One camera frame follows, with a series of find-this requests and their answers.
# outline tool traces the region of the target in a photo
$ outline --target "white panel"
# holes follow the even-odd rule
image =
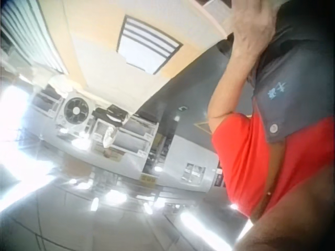
[[[175,135],[165,159],[163,172],[157,179],[157,185],[207,192],[213,182],[218,162],[219,158],[214,152]],[[187,163],[206,168],[200,186],[181,182]]]
[[[130,32],[130,31],[124,30],[124,34],[126,34],[126,35],[128,35],[128,36],[130,36],[130,37],[132,37],[132,38],[137,39],[138,41],[140,41],[140,42],[142,42],[142,43],[148,45],[149,47],[155,49],[156,51],[162,53],[162,54],[165,55],[165,56],[169,56],[169,55],[170,55],[170,53],[168,53],[168,52],[162,50],[161,48],[159,48],[159,47],[158,47],[157,45],[155,45],[154,43],[151,43],[151,42],[147,41],[146,39],[144,39],[144,38],[142,38],[142,37],[140,37],[140,36],[138,36],[138,35],[136,35],[136,34]]]
[[[121,38],[119,53],[126,58],[128,63],[136,65],[150,74],[153,74],[166,59],[125,36]]]
[[[137,26],[139,26],[139,27],[141,27],[141,28],[144,28],[145,30],[147,30],[147,31],[149,31],[149,32],[151,32],[151,33],[153,33],[153,34],[155,34],[156,36],[158,36],[158,37],[164,39],[166,42],[168,42],[169,44],[171,44],[171,45],[173,45],[173,46],[175,46],[175,47],[177,47],[177,46],[179,45],[178,43],[176,43],[176,42],[173,41],[172,39],[168,38],[167,36],[163,35],[162,33],[158,32],[158,31],[155,30],[155,29],[150,28],[149,26],[147,26],[147,25],[145,25],[145,24],[142,24],[142,23],[140,23],[140,22],[137,22],[136,20],[133,20],[133,19],[131,19],[131,18],[127,19],[127,21],[130,22],[130,23],[132,23],[132,24],[135,24],[135,25],[137,25]]]
[[[144,36],[144,37],[150,39],[152,42],[155,42],[155,43],[159,44],[161,47],[167,49],[167,50],[170,51],[170,52],[173,52],[174,49],[175,49],[175,47],[171,47],[171,46],[168,45],[167,43],[164,43],[162,40],[160,40],[160,39],[158,39],[158,38],[152,36],[151,34],[145,32],[145,31],[143,31],[143,30],[140,30],[140,29],[138,29],[138,28],[136,28],[136,27],[134,27],[134,26],[131,26],[131,25],[126,24],[126,25],[125,25],[125,28],[127,28],[127,29],[129,29],[129,30],[132,30],[132,31],[134,31],[134,32],[136,32],[136,33],[138,33],[138,34],[140,34],[140,35],[142,35],[142,36]]]

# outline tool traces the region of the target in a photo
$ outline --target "white wall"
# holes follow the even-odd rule
[[[166,156],[163,172],[157,180],[157,185],[207,192],[212,185],[218,162],[219,158],[214,152],[175,135]],[[206,167],[204,178],[199,186],[181,182],[187,163]]]

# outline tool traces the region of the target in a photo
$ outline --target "light fixture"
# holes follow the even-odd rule
[[[69,181],[69,184],[72,184],[72,185],[74,185],[74,184],[76,184],[77,183],[77,180],[76,179],[70,179],[70,181]]]
[[[59,131],[63,134],[67,134],[69,132],[68,128],[61,128]]]
[[[75,139],[71,144],[79,150],[87,151],[91,146],[91,141],[88,139]]]
[[[231,204],[230,208],[233,209],[233,210],[238,210],[239,209],[239,207],[236,204]]]
[[[111,190],[106,197],[113,204],[122,204],[127,201],[127,195],[117,190]]]
[[[157,201],[154,203],[155,208],[163,208],[165,206],[166,200],[164,198],[158,197]]]
[[[99,198],[96,197],[93,199],[92,204],[91,204],[91,211],[95,212],[96,210],[98,210],[99,207]]]
[[[147,214],[149,214],[149,215],[153,214],[152,208],[151,208],[151,206],[149,206],[148,203],[144,203],[143,206],[144,206],[144,210]]]
[[[163,168],[162,168],[162,167],[160,167],[160,166],[155,166],[154,170],[155,170],[155,172],[158,172],[158,173],[160,173],[160,172],[162,172],[162,171],[163,171]]]
[[[91,188],[91,186],[93,185],[93,180],[89,179],[88,182],[81,182],[79,183],[76,188],[80,189],[80,190],[88,190]]]
[[[217,251],[231,251],[231,247],[217,234],[209,231],[189,212],[181,214],[181,221],[194,234],[202,238],[210,247]]]

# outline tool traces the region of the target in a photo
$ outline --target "white cabinet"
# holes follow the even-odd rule
[[[147,158],[157,133],[158,125],[158,123],[152,123],[140,117],[132,116],[126,124],[118,129],[111,148]],[[97,119],[91,135],[93,151],[103,152],[102,141],[109,126],[110,124],[106,121]]]

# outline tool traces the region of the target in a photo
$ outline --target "window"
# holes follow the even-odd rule
[[[205,167],[187,163],[184,174],[182,176],[182,182],[191,185],[200,185],[204,178],[205,170]]]
[[[177,40],[155,27],[125,16],[117,52],[127,64],[156,74],[181,46]]]

